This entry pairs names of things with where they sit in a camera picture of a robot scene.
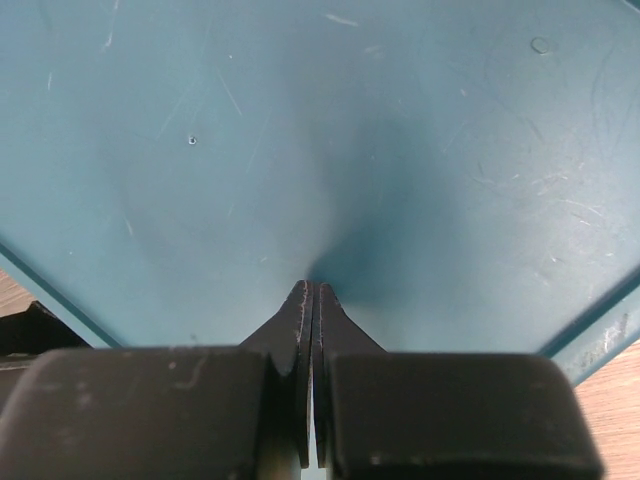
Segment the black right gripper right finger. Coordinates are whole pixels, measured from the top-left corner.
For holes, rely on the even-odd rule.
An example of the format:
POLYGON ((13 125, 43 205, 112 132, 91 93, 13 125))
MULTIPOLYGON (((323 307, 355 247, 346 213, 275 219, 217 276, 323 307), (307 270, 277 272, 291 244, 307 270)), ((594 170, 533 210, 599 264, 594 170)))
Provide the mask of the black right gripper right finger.
POLYGON ((331 419, 329 358, 333 354, 378 354, 384 349, 354 323, 328 283, 314 285, 312 378, 318 466, 328 466, 331 419))

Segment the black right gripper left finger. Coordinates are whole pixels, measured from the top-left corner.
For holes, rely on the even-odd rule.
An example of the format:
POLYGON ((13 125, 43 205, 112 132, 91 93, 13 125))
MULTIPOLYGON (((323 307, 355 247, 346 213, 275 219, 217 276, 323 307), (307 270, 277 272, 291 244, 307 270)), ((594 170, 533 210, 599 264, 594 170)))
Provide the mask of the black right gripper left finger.
POLYGON ((313 283, 296 282, 279 310, 240 343, 241 348, 270 358, 281 425, 303 469, 309 467, 313 301, 313 283))

